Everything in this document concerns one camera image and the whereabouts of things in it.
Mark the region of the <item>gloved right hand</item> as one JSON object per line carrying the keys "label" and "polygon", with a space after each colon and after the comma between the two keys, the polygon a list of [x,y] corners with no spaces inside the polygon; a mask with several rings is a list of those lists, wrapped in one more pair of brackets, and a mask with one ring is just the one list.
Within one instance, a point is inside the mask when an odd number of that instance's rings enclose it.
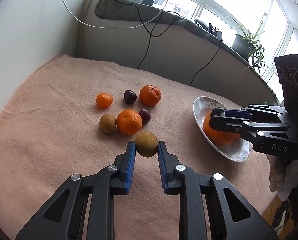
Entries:
{"label": "gloved right hand", "polygon": [[266,157],[270,166],[269,189],[284,202],[298,182],[298,161],[268,154]]}

